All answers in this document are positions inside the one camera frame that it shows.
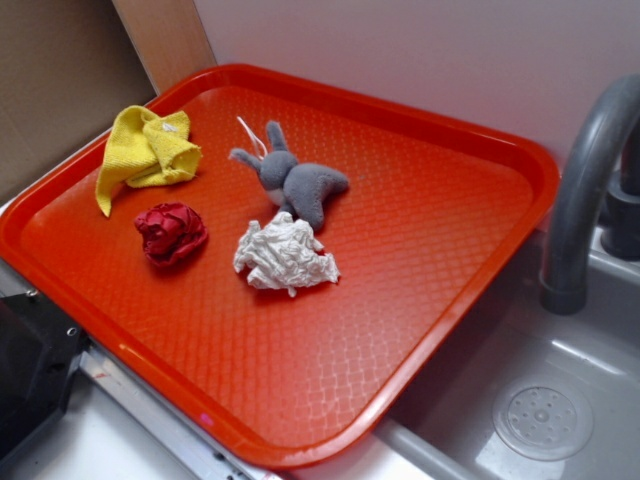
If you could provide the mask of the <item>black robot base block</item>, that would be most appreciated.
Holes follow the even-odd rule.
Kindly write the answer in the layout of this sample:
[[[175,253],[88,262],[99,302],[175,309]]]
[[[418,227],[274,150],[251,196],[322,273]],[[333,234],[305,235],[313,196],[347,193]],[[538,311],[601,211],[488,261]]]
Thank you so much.
[[[37,290],[1,299],[1,465],[66,413],[84,329]]]

